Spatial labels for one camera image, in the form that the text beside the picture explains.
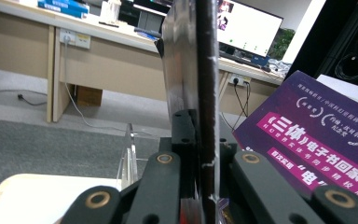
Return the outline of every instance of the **white desk surface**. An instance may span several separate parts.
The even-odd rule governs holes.
[[[116,28],[102,25],[98,23],[99,17],[92,14],[86,19],[79,19],[40,8],[36,0],[0,0],[0,12],[157,53],[153,41],[137,35],[133,32],[133,26],[120,25]],[[260,69],[227,59],[219,59],[219,69],[276,85],[280,85],[283,80],[275,74],[266,74]]]
[[[55,223],[80,193],[101,185],[120,189],[120,182],[115,179],[13,175],[0,186],[0,224]]]

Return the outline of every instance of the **purple book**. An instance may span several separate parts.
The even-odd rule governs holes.
[[[295,72],[234,135],[307,198],[321,185],[358,195],[358,103],[312,77]]]

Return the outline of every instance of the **carpet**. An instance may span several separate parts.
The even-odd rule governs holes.
[[[16,174],[116,178],[123,136],[0,120],[0,183]],[[159,139],[135,138],[138,158],[158,151]],[[138,161],[142,175],[146,161]]]

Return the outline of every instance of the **desk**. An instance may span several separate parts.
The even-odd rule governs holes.
[[[66,73],[61,28],[91,35],[90,49],[68,48]],[[0,69],[48,80],[47,121],[58,121],[69,103],[63,82],[166,100],[162,62],[152,41],[131,26],[101,25],[91,14],[81,20],[38,8],[35,0],[0,0]],[[251,112],[282,82],[230,60],[220,59],[219,69],[221,110],[233,114],[241,111],[227,87],[230,74],[253,79]]]
[[[0,184],[0,223],[54,223],[80,193],[100,185],[120,189],[115,179],[13,175]]]

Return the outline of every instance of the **white wall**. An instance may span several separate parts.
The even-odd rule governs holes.
[[[283,17],[281,27],[296,30],[311,0],[237,0]]]

